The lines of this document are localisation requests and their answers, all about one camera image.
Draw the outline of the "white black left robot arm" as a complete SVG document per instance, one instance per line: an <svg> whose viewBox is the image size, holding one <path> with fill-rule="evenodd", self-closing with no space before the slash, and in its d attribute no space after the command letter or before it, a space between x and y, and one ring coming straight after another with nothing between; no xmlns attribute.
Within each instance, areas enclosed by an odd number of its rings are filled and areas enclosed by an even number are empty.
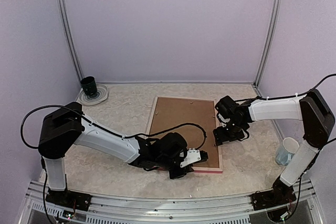
<svg viewBox="0 0 336 224"><path fill-rule="evenodd" d="M192 172L193 164L201 159L200 151L188 148L177 132L165 131L161 138L143 133L125 135L85 115L77 102L55 108L43 119L38 144L49 186L46 201L55 205L88 211L91 203L90 194L68 189L65 156L74 145L108 154L147 172L166 170L170 179Z"/></svg>

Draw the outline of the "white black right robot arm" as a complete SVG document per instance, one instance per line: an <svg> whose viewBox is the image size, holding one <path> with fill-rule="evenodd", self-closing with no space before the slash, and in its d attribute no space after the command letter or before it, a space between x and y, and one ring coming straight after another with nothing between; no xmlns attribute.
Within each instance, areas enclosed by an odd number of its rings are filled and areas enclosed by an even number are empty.
<svg viewBox="0 0 336 224"><path fill-rule="evenodd" d="M303 137L294 156L274 181L272 188L251 195L254 210L288 204L297 199L295 182L315 163L319 152L330 142L335 116L318 89L279 98L256 97L243 103L230 96L215 104L223 126L213 130L217 146L249 138L250 124L265 120L297 120L303 124Z"/></svg>

